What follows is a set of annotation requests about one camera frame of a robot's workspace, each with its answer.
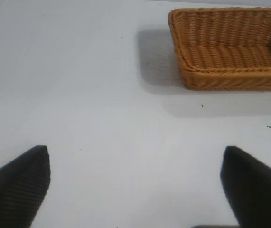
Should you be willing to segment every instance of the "brown wicker basket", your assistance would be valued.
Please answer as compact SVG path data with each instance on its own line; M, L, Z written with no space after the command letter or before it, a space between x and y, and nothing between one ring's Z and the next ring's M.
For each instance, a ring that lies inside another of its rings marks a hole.
M168 16L193 90L271 91L271 8L185 8Z

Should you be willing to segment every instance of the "white surface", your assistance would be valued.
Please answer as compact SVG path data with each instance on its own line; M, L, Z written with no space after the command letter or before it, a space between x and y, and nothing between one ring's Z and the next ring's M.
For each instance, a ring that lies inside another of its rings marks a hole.
M180 2L195 2L195 3L271 6L271 0L155 0L155 1L172 1L172 2L180 1Z
M184 89L167 25L174 8L214 6L4 1L0 166L36 144L51 159L33 228L236 224L222 154L271 166L271 92Z

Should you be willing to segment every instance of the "woven texture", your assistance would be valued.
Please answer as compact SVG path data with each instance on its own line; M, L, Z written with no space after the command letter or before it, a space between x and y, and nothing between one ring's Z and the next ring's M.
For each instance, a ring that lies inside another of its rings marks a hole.
M168 21L187 88L271 91L271 8L175 9Z
M29 228L49 184L45 146L36 146L1 168L0 228Z

